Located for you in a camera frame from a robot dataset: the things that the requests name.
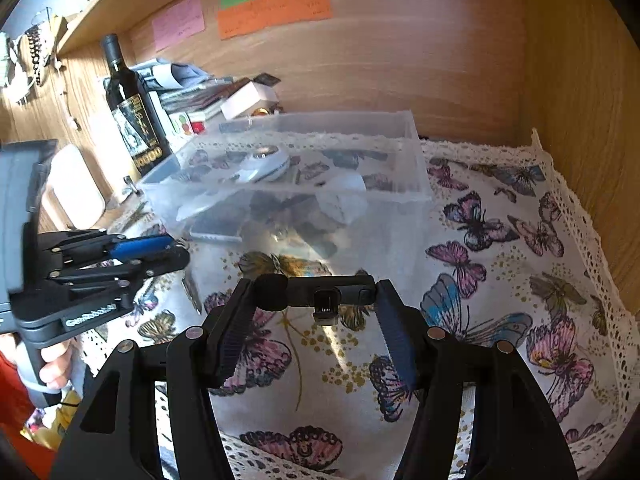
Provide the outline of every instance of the wine bottle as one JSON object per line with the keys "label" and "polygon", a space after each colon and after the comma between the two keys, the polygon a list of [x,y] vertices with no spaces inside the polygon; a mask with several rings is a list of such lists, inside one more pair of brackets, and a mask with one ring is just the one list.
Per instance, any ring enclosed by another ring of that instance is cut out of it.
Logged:
{"label": "wine bottle", "polygon": [[105,36],[101,45],[110,72],[107,104],[129,155],[144,176],[171,155],[171,149],[142,78],[124,62],[117,35]]}

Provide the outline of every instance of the red clothing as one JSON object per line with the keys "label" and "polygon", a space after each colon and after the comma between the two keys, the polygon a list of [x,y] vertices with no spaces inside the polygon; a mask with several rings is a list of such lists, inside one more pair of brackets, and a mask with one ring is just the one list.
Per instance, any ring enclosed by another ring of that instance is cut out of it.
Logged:
{"label": "red clothing", "polygon": [[56,454],[20,434],[24,421],[33,413],[33,409],[15,366],[0,352],[0,426],[27,467],[38,478],[46,480]]}

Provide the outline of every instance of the clear plastic container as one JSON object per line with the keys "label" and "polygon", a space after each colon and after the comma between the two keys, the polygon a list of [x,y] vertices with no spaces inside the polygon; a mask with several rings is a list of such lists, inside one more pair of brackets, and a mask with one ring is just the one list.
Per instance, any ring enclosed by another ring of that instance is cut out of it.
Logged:
{"label": "clear plastic container", "polygon": [[431,188],[410,112],[209,123],[139,186],[174,237],[320,261],[332,274],[364,269],[400,293],[419,279]]}

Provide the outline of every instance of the lace trim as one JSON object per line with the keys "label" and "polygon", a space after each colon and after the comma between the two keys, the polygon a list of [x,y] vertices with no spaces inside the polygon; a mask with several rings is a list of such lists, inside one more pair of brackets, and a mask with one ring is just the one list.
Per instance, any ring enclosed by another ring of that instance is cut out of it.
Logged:
{"label": "lace trim", "polygon": [[[287,134],[282,133],[271,134],[275,144],[283,143],[283,135],[287,136]],[[310,137],[314,137],[314,142],[300,144],[300,135],[291,134],[289,139],[292,144],[291,147],[323,149],[339,146],[341,149],[345,149],[345,136],[317,134],[316,136]],[[385,137],[365,136],[349,137],[353,138],[354,147],[359,149],[362,149],[364,146],[366,146],[367,149],[388,149],[390,142],[395,144],[395,149],[401,149],[403,144],[401,139],[389,140]],[[269,132],[247,132],[243,134],[242,142],[227,142],[224,146],[226,148],[251,148],[254,146],[254,142],[264,145],[270,142],[269,139]],[[209,144],[209,142],[214,141],[207,141],[207,145],[209,146],[216,145],[215,143]],[[502,166],[538,165],[543,171],[556,203],[562,211],[568,231],[575,240],[588,275],[605,309],[609,330],[609,345],[618,384],[618,418],[597,433],[569,446],[572,456],[574,457],[575,466],[580,470],[580,474],[586,474],[592,471],[600,465],[620,437],[620,434],[622,434],[635,407],[640,401],[640,359],[638,358],[640,355],[640,344],[638,344],[640,336],[638,335],[638,327],[636,326],[634,317],[625,310],[622,300],[620,300],[619,291],[613,282],[607,260],[602,251],[600,237],[593,228],[590,216],[582,208],[575,193],[568,188],[565,179],[554,169],[553,159],[542,149],[542,144],[540,143],[540,138],[536,130],[532,131],[532,145],[520,148],[483,146],[447,141],[432,142],[428,140],[423,140],[421,144],[422,151],[427,160],[431,157],[439,156],[470,164],[498,164]],[[79,336],[78,339],[84,348],[93,347],[95,349],[91,352],[91,355],[85,351],[83,351],[82,354],[92,372],[94,374],[97,373],[99,367],[108,357],[108,354],[110,354],[111,349],[107,347],[103,339],[94,330],[85,332]],[[161,407],[158,409],[158,428],[159,430],[163,430],[162,433],[165,436],[169,436],[170,433],[167,433],[167,431],[170,431],[168,412],[162,409],[162,400],[159,400]],[[234,461],[232,468],[234,468],[234,474],[238,479],[263,480],[270,478],[272,480],[284,480],[284,478],[303,478],[309,476],[316,476],[318,479],[323,478],[328,480],[337,478],[283,461],[260,452],[260,450],[253,447],[247,447],[241,441],[231,436],[225,435],[223,436],[223,440],[232,448],[231,450],[227,449],[228,456],[230,456],[233,450],[239,449],[242,449],[242,453],[246,455],[246,457],[244,457],[240,455],[239,452],[233,452],[235,458],[230,458],[230,462]],[[162,442],[161,445],[172,447],[169,440]],[[254,462],[249,458],[251,456],[255,457],[255,453],[259,453],[263,458],[262,464],[265,465],[265,468],[262,468],[259,464],[251,465],[252,463],[257,463],[257,461]],[[271,465],[273,463],[279,464],[278,468],[280,472],[274,473],[273,466],[267,467],[267,464]]]}

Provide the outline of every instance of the white box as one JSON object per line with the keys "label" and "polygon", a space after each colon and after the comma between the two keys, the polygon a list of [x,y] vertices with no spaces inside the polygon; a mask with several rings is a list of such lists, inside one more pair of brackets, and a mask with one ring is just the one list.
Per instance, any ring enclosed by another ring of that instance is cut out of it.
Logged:
{"label": "white box", "polygon": [[251,81],[239,89],[222,105],[227,121],[239,116],[251,115],[258,108],[271,108],[278,103],[273,88]]}

